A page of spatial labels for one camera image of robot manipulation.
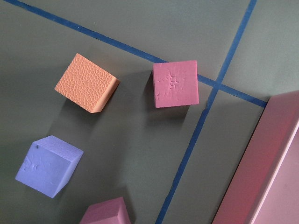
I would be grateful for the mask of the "dark red foam block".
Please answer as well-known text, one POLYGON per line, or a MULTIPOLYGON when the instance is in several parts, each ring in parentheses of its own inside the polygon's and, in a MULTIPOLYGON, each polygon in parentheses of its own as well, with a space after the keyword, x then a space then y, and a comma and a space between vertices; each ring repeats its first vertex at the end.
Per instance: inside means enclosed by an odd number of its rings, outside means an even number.
POLYGON ((123 197, 90 205, 80 224, 131 224, 123 197))
POLYGON ((196 60, 153 64, 155 107, 197 105, 197 71, 196 60))

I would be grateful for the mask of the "orange foam block right side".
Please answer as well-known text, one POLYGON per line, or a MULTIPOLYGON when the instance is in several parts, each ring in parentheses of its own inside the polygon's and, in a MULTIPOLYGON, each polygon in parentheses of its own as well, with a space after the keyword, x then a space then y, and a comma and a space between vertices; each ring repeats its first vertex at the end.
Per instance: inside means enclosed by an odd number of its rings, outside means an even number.
POLYGON ((90 113, 101 112, 120 81, 77 53, 55 90, 90 113))

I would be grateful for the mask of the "purple foam block right side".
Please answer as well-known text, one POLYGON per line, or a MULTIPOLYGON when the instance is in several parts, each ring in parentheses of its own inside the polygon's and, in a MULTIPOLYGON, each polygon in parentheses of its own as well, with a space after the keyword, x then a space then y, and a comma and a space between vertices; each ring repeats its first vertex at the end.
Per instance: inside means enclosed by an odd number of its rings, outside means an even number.
POLYGON ((34 141, 15 179, 54 198, 69 182, 83 153, 53 135, 34 141))

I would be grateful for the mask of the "red plastic bin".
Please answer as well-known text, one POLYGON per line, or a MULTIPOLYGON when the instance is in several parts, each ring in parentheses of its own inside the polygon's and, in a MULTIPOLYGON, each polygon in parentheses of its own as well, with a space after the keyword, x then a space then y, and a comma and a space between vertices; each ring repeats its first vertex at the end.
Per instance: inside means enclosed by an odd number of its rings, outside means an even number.
POLYGON ((299 93, 271 97, 213 219, 215 224, 299 221, 299 93))

